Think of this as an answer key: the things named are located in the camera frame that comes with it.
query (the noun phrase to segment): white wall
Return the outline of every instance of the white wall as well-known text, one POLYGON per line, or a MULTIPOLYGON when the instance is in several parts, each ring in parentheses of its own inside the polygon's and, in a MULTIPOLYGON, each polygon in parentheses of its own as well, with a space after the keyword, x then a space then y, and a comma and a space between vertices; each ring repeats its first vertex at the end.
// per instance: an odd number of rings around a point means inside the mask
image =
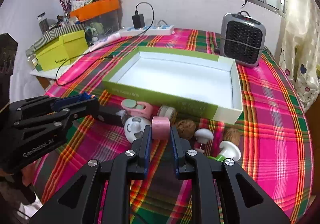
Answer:
POLYGON ((17 42, 18 50, 11 77, 11 102, 44 94, 35 76, 31 76, 25 51, 41 36, 37 16, 45 12, 55 19, 61 12, 56 0, 4 0, 0 7, 0 33, 9 33, 17 42))
MULTIPOLYGON (((121 0, 121 26, 131 27, 132 16, 139 2, 149 2, 155 10, 155 20, 165 20, 177 28, 207 30, 221 33, 223 16, 228 13, 241 11, 243 0, 121 0)), ((266 27, 265 45, 275 54, 280 33, 280 24, 283 19, 261 6, 247 3, 244 10, 262 22, 266 27)), ((138 7, 143 13, 146 25, 152 21, 151 8, 142 4, 138 7)))

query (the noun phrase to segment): curtain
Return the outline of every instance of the curtain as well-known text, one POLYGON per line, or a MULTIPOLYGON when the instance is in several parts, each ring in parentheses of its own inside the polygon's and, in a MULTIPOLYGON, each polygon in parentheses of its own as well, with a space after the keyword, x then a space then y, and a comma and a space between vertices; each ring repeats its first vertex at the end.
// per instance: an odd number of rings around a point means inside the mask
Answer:
POLYGON ((286 0, 280 66, 307 111, 320 91, 320 10, 315 0, 286 0))

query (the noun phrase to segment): striped box lid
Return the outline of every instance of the striped box lid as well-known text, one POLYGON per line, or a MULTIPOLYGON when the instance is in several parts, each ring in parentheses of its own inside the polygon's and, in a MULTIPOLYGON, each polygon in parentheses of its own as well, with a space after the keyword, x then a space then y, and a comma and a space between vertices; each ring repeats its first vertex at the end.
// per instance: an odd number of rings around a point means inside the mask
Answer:
POLYGON ((43 37, 41 37, 37 42, 35 42, 32 46, 30 46, 26 50, 26 56, 29 57, 33 55, 37 50, 42 48, 44 45, 49 43, 50 41, 56 39, 65 34, 73 33, 76 31, 84 30, 84 24, 77 24, 72 26, 58 27, 46 33, 43 37))

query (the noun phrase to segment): heater grille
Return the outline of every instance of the heater grille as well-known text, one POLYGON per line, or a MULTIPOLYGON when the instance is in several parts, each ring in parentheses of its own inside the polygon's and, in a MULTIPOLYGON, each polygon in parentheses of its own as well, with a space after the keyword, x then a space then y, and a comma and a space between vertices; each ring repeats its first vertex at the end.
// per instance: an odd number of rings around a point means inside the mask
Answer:
MULTIPOLYGON (((263 33, 259 28, 251 27, 245 23, 237 21, 228 22, 226 39, 232 39, 260 48, 262 37, 263 33)), ((248 64, 255 64, 257 62, 260 53, 259 49, 228 40, 225 41, 224 53, 226 56, 248 64)))

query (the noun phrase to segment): plaid tablecloth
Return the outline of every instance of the plaid tablecloth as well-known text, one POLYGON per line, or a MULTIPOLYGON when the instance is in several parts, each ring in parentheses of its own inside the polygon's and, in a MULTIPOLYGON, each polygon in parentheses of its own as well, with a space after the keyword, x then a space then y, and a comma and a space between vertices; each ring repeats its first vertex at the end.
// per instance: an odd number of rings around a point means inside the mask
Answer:
MULTIPOLYGON (((213 53, 219 42, 219 35, 215 33, 185 29, 177 29, 171 36, 129 39, 79 60, 59 82, 74 79, 90 66, 89 70, 71 84, 52 86, 47 94, 67 97, 86 91, 96 95, 101 104, 120 104, 122 98, 108 94, 101 80, 136 46, 213 53), (111 62, 94 62, 114 51, 120 54, 111 62)), ((292 85, 268 51, 263 52, 258 67, 238 65, 238 71, 244 105, 236 122, 242 132, 239 146, 242 158, 238 163, 294 223, 307 208, 313 179, 311 139, 304 113, 292 85)), ((215 139, 206 145, 205 154, 216 155, 224 129, 230 126, 207 119, 195 120, 199 128, 208 128, 214 133, 215 139)), ((37 194, 45 203, 88 160, 110 160, 130 147, 123 128, 97 122, 91 116, 75 121, 68 132, 68 143, 38 160, 34 178, 37 194)), ((191 220, 191 181, 177 181, 171 161, 167 142, 153 142, 147 179, 132 181, 131 208, 150 224, 191 220)), ((140 221, 131 216, 131 223, 140 221)))

